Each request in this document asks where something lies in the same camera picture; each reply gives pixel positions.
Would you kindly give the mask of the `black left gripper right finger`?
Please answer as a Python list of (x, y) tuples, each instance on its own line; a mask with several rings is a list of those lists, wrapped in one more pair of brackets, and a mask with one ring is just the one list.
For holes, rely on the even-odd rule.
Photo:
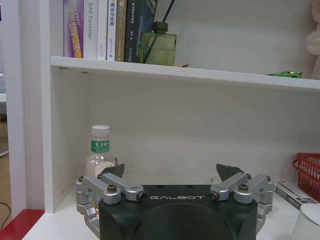
[(209, 198), (213, 202), (227, 201), (233, 196), (238, 205), (249, 206), (256, 203), (256, 233), (266, 222), (266, 216), (273, 209), (274, 183), (268, 175), (252, 177), (238, 167), (224, 164), (216, 165), (221, 183), (210, 186)]

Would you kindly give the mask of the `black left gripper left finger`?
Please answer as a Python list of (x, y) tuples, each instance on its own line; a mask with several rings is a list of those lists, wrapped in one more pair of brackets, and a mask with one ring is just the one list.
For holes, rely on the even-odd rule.
[(107, 205), (120, 203), (122, 196), (130, 202), (146, 199), (142, 185), (129, 184), (121, 177), (107, 172), (97, 177), (81, 176), (75, 182), (76, 209), (84, 217), (86, 226), (96, 235), (100, 235), (99, 219), (92, 202), (103, 201)]

